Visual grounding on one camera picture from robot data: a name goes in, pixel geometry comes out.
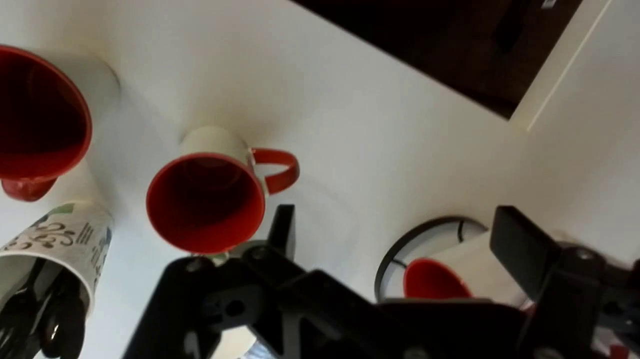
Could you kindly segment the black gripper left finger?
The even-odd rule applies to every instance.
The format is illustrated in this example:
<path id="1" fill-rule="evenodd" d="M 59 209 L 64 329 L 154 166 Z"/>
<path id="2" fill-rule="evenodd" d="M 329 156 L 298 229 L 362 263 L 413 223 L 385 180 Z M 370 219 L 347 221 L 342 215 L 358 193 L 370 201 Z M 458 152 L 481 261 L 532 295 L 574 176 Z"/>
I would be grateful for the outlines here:
<path id="1" fill-rule="evenodd" d="M 274 219 L 267 231 L 267 245 L 283 257 L 294 257 L 295 247 L 295 207 L 282 203 L 274 211 Z"/>

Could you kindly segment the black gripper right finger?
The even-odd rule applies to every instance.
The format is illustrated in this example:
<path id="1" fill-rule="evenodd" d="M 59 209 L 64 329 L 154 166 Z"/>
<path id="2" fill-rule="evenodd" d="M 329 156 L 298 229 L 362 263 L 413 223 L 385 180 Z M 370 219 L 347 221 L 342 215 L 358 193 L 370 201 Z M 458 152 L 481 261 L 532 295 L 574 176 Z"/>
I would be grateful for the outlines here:
<path id="1" fill-rule="evenodd" d="M 489 251 L 532 301 L 550 301 L 562 247 L 513 205 L 493 211 Z"/>

